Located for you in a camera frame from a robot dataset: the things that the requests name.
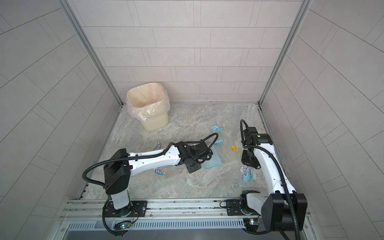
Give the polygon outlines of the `grey-green hand brush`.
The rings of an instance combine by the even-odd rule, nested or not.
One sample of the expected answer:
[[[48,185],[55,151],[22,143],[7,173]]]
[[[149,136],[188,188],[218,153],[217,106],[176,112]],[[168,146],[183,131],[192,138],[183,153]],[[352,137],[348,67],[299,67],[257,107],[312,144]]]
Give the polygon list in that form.
[[[252,179],[255,180],[257,178],[257,169],[252,168]]]

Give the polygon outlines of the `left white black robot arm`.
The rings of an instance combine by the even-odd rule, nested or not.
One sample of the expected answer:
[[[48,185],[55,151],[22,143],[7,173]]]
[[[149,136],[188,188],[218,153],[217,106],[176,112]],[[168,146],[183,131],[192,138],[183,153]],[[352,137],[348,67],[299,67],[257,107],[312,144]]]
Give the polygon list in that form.
[[[139,218],[139,212],[132,206],[128,193],[131,176],[150,169],[180,165],[185,165],[191,174],[201,169],[201,165],[212,158],[211,148],[218,137],[217,133],[213,133],[200,141],[171,142],[163,150],[139,154],[130,154],[126,149],[120,149],[109,160],[101,161],[85,169],[82,179],[87,183],[103,187],[108,196],[102,208],[102,222],[105,229],[115,237],[123,237],[129,231],[129,227]],[[122,221],[112,229],[108,227],[106,212],[110,202],[114,204],[115,210],[125,207],[132,210],[134,212],[133,220]]]

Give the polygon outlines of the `beige trash bin with bag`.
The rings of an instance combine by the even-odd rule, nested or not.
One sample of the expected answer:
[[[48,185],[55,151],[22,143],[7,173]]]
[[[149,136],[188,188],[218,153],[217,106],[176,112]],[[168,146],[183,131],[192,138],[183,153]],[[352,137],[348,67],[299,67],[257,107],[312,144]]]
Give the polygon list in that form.
[[[160,83],[148,83],[127,92],[127,111],[141,122],[144,129],[152,132],[169,123],[170,99]]]

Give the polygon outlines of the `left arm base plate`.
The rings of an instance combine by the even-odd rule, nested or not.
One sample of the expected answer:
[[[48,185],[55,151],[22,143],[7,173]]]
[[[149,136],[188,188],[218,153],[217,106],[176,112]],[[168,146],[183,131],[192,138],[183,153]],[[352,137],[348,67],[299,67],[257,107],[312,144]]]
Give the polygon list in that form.
[[[147,201],[131,201],[130,206],[116,210],[113,201],[109,201],[105,207],[105,217],[107,218],[133,218],[144,217],[147,210]]]

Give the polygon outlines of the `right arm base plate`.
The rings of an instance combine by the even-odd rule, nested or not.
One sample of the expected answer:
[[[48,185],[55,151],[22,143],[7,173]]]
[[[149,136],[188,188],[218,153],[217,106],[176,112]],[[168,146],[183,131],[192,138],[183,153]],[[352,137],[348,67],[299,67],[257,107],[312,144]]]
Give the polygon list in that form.
[[[252,213],[241,200],[225,200],[225,208],[228,216],[247,216]]]

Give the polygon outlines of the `grey-green plastic dustpan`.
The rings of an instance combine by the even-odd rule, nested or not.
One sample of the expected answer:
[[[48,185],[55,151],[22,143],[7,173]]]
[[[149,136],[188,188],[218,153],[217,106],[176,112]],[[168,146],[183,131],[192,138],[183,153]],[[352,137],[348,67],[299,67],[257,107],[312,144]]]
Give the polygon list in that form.
[[[215,146],[212,146],[211,150],[213,152],[211,159],[201,164],[201,166],[206,170],[222,164],[222,161],[215,149]]]

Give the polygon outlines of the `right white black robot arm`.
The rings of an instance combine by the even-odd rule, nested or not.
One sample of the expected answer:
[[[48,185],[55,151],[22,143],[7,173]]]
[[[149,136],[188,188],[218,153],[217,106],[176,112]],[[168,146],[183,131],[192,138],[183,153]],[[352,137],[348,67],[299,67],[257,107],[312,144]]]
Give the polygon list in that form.
[[[279,232],[288,239],[287,232],[301,238],[308,201],[298,193],[288,180],[276,156],[275,147],[269,134],[261,134],[250,127],[245,120],[240,121],[242,163],[248,167],[261,169],[266,178],[269,195],[244,191],[241,195],[241,209],[245,213],[256,212],[259,217],[248,219],[244,232],[250,235],[264,235]]]

